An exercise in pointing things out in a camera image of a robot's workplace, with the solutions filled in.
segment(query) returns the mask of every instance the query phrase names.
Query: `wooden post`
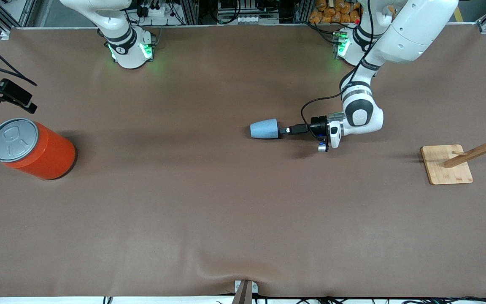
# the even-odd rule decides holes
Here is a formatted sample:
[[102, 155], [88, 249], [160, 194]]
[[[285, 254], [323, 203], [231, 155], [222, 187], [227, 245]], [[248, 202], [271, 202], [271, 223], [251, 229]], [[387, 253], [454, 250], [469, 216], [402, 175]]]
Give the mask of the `wooden post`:
[[486, 143], [475, 147], [472, 150], [469, 150], [465, 152], [467, 155], [459, 155], [454, 158], [451, 158], [448, 161], [444, 162], [444, 167], [445, 168], [452, 168], [455, 166], [458, 166], [461, 163], [467, 162], [469, 160], [472, 160], [478, 156], [481, 156], [483, 154], [486, 154]]

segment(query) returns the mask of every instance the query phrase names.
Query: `pile of potatoes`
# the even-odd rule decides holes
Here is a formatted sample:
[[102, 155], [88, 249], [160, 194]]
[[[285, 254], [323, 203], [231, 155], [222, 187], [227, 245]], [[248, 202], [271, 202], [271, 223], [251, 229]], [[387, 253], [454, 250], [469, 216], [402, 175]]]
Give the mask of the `pile of potatoes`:
[[309, 17], [309, 22], [318, 23], [359, 23], [359, 3], [335, 0], [335, 7], [331, 8], [326, 0], [316, 0], [316, 10]]

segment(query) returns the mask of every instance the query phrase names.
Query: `brown table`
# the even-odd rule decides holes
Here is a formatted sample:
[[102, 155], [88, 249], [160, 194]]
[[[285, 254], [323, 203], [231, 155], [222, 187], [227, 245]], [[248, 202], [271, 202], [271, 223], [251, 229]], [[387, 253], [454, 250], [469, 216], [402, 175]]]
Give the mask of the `brown table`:
[[[35, 119], [79, 160], [41, 181], [0, 164], [0, 296], [182, 296], [252, 279], [266, 296], [486, 296], [486, 157], [432, 186], [421, 146], [486, 141], [486, 35], [449, 25], [373, 81], [384, 128], [316, 152], [299, 123], [349, 71], [307, 27], [166, 29], [126, 71], [93, 30], [13, 30]], [[341, 109], [339, 100], [307, 113]]]

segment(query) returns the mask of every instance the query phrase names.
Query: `orange canister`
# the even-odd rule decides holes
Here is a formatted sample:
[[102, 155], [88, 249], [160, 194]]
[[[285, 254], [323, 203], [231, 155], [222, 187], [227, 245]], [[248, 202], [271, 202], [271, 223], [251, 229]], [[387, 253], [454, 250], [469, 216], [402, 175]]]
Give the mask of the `orange canister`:
[[76, 150], [65, 137], [29, 119], [0, 125], [0, 162], [40, 179], [57, 179], [74, 164]]

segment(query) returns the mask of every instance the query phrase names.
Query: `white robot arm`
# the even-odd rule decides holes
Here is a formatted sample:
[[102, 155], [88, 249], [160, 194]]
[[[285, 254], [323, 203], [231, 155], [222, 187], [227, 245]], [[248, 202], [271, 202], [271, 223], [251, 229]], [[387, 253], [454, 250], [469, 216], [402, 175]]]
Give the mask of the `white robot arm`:
[[[391, 2], [393, 1], [370, 0], [370, 5], [373, 8], [383, 6], [389, 11], [387, 6]], [[358, 26], [354, 33], [359, 33], [363, 29], [363, 32], [368, 33], [370, 41], [372, 29], [374, 29], [374, 33], [376, 33], [376, 28], [378, 28], [378, 33], [384, 28], [385, 30], [382, 31], [383, 35], [378, 35], [378, 39], [376, 39], [376, 35], [373, 35], [373, 42], [376, 41], [376, 43], [373, 43], [372, 46], [369, 41], [367, 44], [351, 46], [350, 50], [355, 49], [356, 52], [352, 53], [353, 56], [349, 56], [357, 55], [359, 59], [354, 70], [340, 83], [343, 112], [312, 117], [308, 125], [294, 125], [286, 128], [277, 128], [275, 119], [254, 123], [251, 125], [251, 136], [278, 138], [278, 135], [283, 133], [310, 131], [315, 137], [325, 136], [328, 139], [318, 146], [319, 151], [325, 152], [328, 150], [327, 142], [332, 148], [337, 148], [343, 136], [378, 131], [382, 128], [384, 114], [374, 102], [370, 88], [372, 77], [386, 61], [408, 63], [419, 58], [444, 29], [457, 4], [458, 0], [408, 0], [393, 23], [388, 23], [387, 26], [384, 25], [391, 22], [392, 16], [388, 17], [384, 9], [379, 9], [375, 14], [371, 8], [373, 24], [369, 26], [369, 32], [366, 29], [366, 21], [370, 23], [370, 16], [363, 15], [361, 26]]]
[[108, 41], [112, 57], [122, 67], [135, 69], [153, 59], [154, 41], [150, 32], [132, 27], [124, 12], [132, 0], [60, 0], [91, 20]]

